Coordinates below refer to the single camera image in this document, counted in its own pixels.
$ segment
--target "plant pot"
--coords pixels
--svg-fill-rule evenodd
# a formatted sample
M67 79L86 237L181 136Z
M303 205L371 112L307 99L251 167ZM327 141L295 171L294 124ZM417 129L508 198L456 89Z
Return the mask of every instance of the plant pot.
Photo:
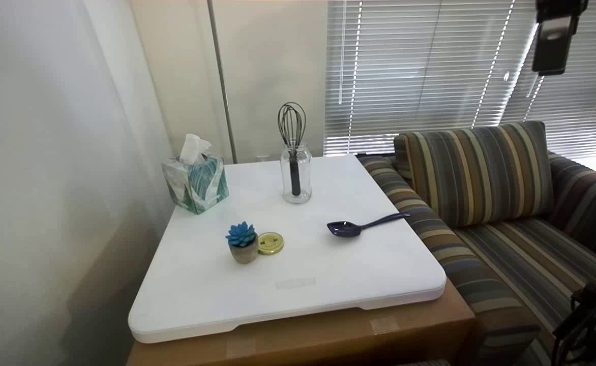
M246 246L230 246L237 262L246 264L259 256L259 239L251 241Z

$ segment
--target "white wall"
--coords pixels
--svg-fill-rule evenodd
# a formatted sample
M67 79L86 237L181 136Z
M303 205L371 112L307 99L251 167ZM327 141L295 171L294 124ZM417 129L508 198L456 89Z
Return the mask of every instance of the white wall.
M198 133L230 159L207 0L130 0L145 43L173 153ZM278 111L299 103L310 116L305 144L324 153L324 0L214 0L238 161L280 156Z
M128 355L136 276L171 210L134 35L121 0L0 2L0 365Z

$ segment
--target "window blinds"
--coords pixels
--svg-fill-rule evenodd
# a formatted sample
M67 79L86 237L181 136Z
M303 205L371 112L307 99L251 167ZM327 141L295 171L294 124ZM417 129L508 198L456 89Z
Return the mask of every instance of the window blinds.
M565 76L536 79L534 35L534 0L329 0L326 153L534 119L554 150L596 155L596 0Z

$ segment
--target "striped couch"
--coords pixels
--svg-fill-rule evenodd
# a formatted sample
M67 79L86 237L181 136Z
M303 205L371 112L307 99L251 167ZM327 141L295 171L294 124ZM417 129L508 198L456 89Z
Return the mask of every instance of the striped couch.
M550 365L570 298L596 284L596 174L543 122L404 133L361 155L477 313L461 365Z

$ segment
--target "blue succulent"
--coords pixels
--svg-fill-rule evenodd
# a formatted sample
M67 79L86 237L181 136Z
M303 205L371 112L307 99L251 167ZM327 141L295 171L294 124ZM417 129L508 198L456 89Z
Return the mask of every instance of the blue succulent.
M237 248L245 248L256 241L254 227L242 223L230 229L229 245Z

